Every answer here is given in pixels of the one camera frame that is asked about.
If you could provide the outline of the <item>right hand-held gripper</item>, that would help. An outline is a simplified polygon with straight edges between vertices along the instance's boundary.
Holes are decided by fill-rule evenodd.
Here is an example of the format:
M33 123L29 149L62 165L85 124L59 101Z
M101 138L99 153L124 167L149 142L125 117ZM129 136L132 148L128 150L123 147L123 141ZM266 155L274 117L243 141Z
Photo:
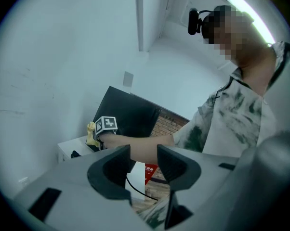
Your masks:
M100 136L103 134L116 134L118 127L117 121L114 116L101 116L95 121L95 131L93 138L99 142L98 149L101 151L104 149L104 143L100 140Z

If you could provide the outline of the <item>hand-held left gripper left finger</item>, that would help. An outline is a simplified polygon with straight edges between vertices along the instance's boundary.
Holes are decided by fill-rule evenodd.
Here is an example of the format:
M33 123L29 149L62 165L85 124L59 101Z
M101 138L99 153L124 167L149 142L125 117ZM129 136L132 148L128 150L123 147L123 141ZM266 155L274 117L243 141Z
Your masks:
M125 189L129 166L129 146L70 159L24 188L14 202L43 230L152 231L132 209Z

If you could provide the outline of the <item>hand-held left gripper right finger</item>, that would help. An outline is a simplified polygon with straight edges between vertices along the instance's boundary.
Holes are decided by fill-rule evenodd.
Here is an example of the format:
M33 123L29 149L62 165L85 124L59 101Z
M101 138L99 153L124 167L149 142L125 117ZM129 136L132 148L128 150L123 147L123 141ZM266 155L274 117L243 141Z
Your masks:
M218 156L158 145L158 166L170 186L164 228L191 217L222 186L238 162Z

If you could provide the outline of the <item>yellow cleaning cloth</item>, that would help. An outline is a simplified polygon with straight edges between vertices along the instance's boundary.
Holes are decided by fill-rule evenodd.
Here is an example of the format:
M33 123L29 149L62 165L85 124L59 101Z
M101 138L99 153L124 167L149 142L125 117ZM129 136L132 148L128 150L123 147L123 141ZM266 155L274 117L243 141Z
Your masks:
M95 146L95 147L99 147L99 142L96 141L94 139L94 134L95 134L95 123L94 122L90 122L87 125L87 139L86 139L86 144L89 146Z

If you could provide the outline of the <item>black box appliance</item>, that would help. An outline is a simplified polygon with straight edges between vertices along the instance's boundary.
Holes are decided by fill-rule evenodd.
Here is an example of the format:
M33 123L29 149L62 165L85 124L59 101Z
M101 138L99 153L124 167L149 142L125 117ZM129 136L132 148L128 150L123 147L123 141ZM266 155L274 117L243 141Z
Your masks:
M93 120L96 122L102 116L115 117L118 135L146 138L151 135L160 111L158 106L110 86Z

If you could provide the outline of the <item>person's right forearm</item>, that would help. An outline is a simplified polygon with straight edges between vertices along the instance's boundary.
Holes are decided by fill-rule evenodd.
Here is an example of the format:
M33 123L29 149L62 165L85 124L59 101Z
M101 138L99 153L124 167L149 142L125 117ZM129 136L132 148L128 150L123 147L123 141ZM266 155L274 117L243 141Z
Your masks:
M134 138L115 134L103 134L99 137L99 139L104 143L104 146L107 149L130 145L131 160L155 165L158 164L158 145L174 146L174 139L172 135Z

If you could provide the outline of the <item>red box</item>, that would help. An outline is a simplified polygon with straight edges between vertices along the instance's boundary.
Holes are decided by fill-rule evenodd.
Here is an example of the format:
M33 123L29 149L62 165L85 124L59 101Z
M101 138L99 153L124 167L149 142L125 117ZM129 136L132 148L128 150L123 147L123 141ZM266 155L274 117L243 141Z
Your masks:
M158 168L158 165L145 164L145 185L147 185L147 183L151 180L157 168Z

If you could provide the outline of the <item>white low table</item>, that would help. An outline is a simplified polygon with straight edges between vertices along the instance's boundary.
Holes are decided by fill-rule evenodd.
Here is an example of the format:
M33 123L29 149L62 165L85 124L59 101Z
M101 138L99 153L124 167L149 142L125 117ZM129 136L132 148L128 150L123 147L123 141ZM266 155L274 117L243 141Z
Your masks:
M86 145L87 136L79 137L73 140L65 141L57 145L58 162L64 162L71 159L71 154L76 151L81 156L93 154L94 151ZM145 164L136 162L131 173L127 174L129 182L138 191L145 193ZM133 200L144 201L145 196L137 192L126 180L125 188L131 192Z

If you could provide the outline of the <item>person's patterned shirt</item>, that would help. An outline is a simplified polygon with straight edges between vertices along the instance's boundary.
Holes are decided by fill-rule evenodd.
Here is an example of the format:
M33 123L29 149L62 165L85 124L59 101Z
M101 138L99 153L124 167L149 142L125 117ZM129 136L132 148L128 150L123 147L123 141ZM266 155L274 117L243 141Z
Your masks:
M174 146L195 152L238 157L276 132L276 119L264 94L290 62L290 43L271 46L276 54L272 76L242 77L238 68L229 82L198 108L191 121L172 134Z

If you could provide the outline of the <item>ceiling tube light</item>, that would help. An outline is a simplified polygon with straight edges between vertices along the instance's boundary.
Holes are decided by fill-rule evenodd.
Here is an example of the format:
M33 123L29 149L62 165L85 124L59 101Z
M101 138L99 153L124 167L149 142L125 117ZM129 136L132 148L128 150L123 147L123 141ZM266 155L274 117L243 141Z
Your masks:
M245 0L227 0L227 1L230 4L232 4L238 11L246 13L252 18L253 26L268 45L272 45L276 42L270 30L262 20L262 18Z

